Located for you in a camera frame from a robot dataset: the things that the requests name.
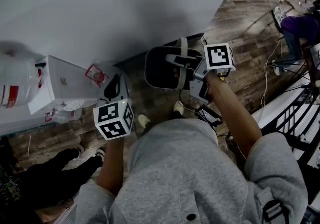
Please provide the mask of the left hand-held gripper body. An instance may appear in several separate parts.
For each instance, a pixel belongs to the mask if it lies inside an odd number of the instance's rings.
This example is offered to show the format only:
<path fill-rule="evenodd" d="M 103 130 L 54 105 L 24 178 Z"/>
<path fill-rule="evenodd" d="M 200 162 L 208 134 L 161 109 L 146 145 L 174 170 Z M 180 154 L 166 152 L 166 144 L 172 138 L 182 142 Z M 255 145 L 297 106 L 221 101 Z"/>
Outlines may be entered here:
<path fill-rule="evenodd" d="M 106 141 L 127 137 L 132 132 L 132 101 L 123 99 L 93 109 L 94 123 Z"/>

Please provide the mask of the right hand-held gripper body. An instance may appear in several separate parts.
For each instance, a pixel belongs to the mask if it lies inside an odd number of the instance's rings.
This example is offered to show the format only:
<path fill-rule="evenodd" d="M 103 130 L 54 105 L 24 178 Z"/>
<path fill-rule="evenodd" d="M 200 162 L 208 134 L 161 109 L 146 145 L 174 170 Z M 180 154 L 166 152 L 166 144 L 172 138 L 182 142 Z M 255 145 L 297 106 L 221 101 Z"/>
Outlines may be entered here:
<path fill-rule="evenodd" d="M 236 71 L 233 50 L 228 43 L 206 45 L 204 57 L 189 82 L 190 95 L 205 104 L 211 102 L 208 96 L 209 85 L 206 82 L 206 76 L 210 71 L 214 71 L 221 78 L 228 77 L 230 72 Z"/>

